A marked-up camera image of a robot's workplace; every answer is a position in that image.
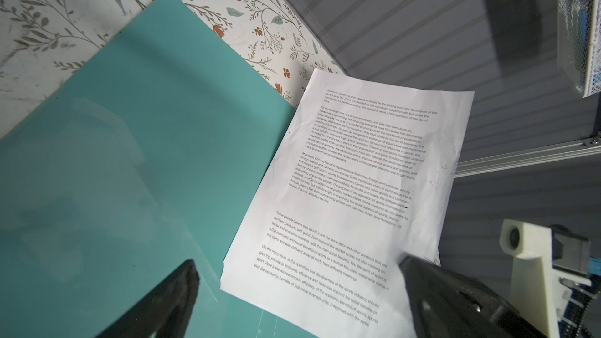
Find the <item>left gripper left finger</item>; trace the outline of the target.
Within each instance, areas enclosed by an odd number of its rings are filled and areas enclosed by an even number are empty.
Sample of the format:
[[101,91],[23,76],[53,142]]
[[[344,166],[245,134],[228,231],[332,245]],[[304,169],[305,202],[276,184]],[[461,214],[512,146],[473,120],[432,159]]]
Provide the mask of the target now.
[[184,337],[200,288],[192,259],[183,261],[100,337]]

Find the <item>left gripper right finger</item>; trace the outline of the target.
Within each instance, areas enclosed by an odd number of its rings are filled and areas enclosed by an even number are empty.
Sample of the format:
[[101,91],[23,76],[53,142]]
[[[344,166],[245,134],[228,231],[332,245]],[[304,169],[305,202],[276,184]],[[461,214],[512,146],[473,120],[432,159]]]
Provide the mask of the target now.
[[399,268],[418,337],[543,337],[477,279],[405,255]]

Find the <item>white printed paper sheet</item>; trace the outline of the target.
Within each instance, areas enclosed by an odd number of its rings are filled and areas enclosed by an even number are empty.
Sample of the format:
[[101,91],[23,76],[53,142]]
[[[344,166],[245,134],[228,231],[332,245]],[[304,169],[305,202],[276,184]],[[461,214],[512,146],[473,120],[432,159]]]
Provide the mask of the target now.
[[399,268],[438,253],[474,94],[315,70],[223,291],[318,337],[413,337]]

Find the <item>teal green file folder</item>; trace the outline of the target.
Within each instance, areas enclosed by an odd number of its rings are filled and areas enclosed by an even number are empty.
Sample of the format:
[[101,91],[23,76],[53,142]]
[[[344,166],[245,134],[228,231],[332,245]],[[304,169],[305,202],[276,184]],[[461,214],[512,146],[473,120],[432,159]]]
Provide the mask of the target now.
[[220,288],[293,115],[182,0],[155,0],[1,140],[1,335],[97,336],[191,259],[187,336],[306,336]]

